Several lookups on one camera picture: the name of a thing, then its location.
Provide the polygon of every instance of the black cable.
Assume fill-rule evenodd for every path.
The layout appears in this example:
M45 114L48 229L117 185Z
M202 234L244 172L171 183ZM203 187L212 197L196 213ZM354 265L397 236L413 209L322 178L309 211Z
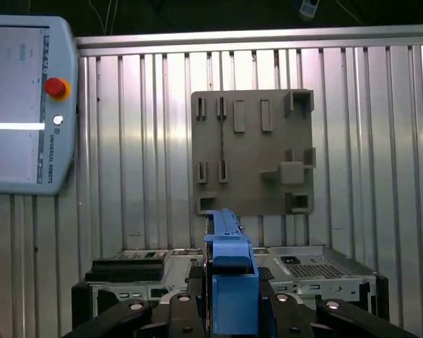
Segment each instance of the black cable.
M362 10L362 8L359 6L359 4L353 0L348 0L348 3L356 10L356 14L357 16L362 19L362 21L367 24L369 23L369 21L367 20L367 18L365 17L364 11Z
M154 0L150 0L150 4L152 6L152 9L154 10L155 14L160 17L166 25L168 25L170 28L173 27L173 23L161 12L161 10L164 7L166 0L160 0L159 3L156 5L154 3Z
M420 14L420 11L422 10L423 7L423 0L420 1L420 3L418 4L417 8L415 9L410 22L411 23L415 23L415 21L417 20L418 15Z

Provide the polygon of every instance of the red emergency stop button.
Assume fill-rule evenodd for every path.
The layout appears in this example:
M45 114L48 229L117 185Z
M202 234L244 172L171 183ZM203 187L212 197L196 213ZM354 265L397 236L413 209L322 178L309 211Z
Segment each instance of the red emergency stop button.
M62 99L67 92L66 83L57 77L50 77L44 85L45 92L54 99Z

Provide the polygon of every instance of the touchscreen display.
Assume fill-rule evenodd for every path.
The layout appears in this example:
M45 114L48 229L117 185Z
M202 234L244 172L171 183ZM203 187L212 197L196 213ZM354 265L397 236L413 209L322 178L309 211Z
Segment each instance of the touchscreen display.
M0 27L0 182L42 181L49 29Z

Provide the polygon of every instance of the metal panel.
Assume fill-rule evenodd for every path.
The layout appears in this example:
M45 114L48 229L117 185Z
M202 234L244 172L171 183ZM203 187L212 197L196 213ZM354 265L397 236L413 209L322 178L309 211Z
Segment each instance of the metal panel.
M309 217L242 218L259 245L325 242L390 281L391 320L423 337L423 26L79 38L75 162L56 197L0 195L0 330L57 337L91 260L202 247L190 95L307 88Z

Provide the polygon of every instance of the dark ceiling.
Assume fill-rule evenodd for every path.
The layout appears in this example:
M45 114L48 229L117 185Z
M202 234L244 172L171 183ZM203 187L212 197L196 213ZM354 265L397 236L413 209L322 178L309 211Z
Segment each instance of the dark ceiling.
M104 26L109 8L108 35L111 26L114 35L126 35L361 25L336 0L320 0L314 20L307 23L298 15L300 0L0 0L0 13L59 15L77 36L102 35L89 1ZM339 1L364 25L423 23L423 0Z

